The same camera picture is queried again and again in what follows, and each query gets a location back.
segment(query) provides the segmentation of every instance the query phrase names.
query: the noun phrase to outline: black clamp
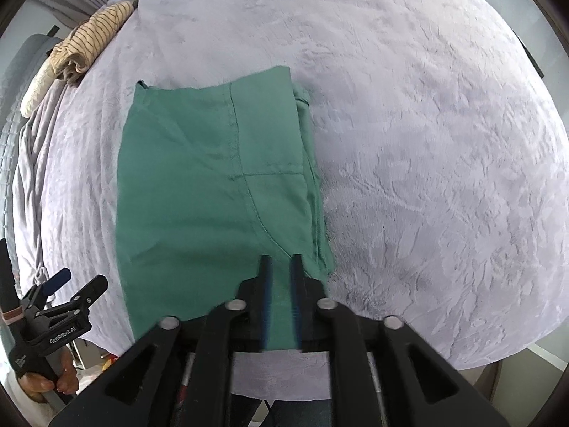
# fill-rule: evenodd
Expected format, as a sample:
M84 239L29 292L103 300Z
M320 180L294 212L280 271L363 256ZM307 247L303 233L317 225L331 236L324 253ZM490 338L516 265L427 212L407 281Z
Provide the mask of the black clamp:
M329 353L334 427L382 427L383 420L390 427L507 427L402 320L363 318L326 298L299 255L291 259L290 275L298 348ZM242 282L234 300L186 322L162 319L50 426L227 427L233 352L263 349L270 284L271 260L263 256L258 276Z
M71 301L44 310L48 297L70 279L71 272L64 268L43 284L33 285L20 300L6 240L0 241L0 309L14 338L8 361L16 377L35 372L56 383L63 373L62 348L91 329L89 307L107 290L102 275L95 276ZM55 391L45 397L56 411L74 398Z

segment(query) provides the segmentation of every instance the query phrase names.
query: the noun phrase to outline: beige striped cloth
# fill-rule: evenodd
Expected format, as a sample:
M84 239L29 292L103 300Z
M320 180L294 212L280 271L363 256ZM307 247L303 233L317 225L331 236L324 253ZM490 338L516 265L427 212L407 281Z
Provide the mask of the beige striped cloth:
M101 9L55 45L49 56L55 78L77 84L137 6L138 0L132 0Z
M132 0L101 9L55 45L28 86L20 104L22 115L31 117L56 78L77 85L137 6L138 0Z

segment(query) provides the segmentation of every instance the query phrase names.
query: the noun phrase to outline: gray blanket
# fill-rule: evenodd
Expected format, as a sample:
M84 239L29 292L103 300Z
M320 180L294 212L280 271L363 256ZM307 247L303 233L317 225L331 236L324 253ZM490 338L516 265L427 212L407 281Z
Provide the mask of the gray blanket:
M12 224L12 180L18 163L18 135L26 122L20 114L20 103L31 80L47 58L47 53L60 41L60 38L41 34L28 37L0 79L0 239L6 238L12 270L18 280L18 257ZM16 281L16 288L19 289L19 281Z
M27 144L45 173L20 180L19 202L33 191L35 206L18 212L28 234L18 255L23 264L40 242L43 260L26 260L22 287L40 263L48 274L72 270L59 301L107 275L86 337L127 349L116 163L134 84L203 87L278 64L312 96L337 260L331 296L365 316L403 316L459 369L517 352L564 320L567 135L484 0L140 0L81 85L60 103L54 86L32 118L50 139ZM325 357L241 355L234 390L327 397Z

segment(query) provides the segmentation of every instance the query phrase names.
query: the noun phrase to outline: green cloth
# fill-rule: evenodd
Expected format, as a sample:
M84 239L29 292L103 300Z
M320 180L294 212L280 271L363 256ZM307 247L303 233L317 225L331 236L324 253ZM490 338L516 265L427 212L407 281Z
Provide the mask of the green cloth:
M116 248L136 338L234 298L273 259L267 349L294 348L288 262L325 282L308 93L286 67L203 89L139 82L118 156Z

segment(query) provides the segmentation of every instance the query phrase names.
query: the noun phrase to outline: folded cloth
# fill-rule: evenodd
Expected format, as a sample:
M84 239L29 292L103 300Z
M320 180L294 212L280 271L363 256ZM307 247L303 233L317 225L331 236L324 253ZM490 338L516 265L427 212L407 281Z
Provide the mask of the folded cloth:
M118 156L116 250L136 338L209 313L271 255L268 349L294 348L288 263L326 280L308 93L275 67L204 89L139 82Z
M22 99L22 115L31 117L56 78L66 80L70 85L77 84L137 6L138 0L107 6L55 45Z

